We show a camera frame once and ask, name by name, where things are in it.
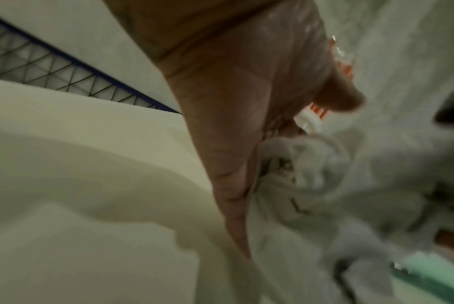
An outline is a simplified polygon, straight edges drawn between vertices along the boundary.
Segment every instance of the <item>hand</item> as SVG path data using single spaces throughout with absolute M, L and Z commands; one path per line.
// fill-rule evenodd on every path
M 226 229 L 248 255 L 245 195 L 253 181 L 257 145 L 270 136 L 299 134 L 293 117 L 313 100 L 335 111 L 350 111 L 363 102 L 363 95 L 335 68 L 315 4 L 106 2 L 167 79 Z M 175 4 L 181 6 L 176 14 Z M 179 17 L 185 6 L 189 14 Z

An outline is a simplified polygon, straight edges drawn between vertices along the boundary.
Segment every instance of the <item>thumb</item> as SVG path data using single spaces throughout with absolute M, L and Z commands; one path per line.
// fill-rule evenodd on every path
M 336 67 L 315 98 L 319 107 L 338 112 L 355 110 L 364 102 L 365 96 Z

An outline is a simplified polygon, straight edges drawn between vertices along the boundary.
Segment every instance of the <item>forearm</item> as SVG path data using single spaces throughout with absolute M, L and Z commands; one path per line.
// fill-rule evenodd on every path
M 104 0 L 157 63 L 169 53 L 234 27 L 281 0 Z

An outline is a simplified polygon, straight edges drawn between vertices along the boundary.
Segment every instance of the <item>garment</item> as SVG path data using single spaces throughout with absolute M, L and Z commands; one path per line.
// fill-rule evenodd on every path
M 357 303 L 392 296 L 390 263 L 452 212 L 454 130 L 351 129 L 260 146 L 247 234 L 286 303 Z

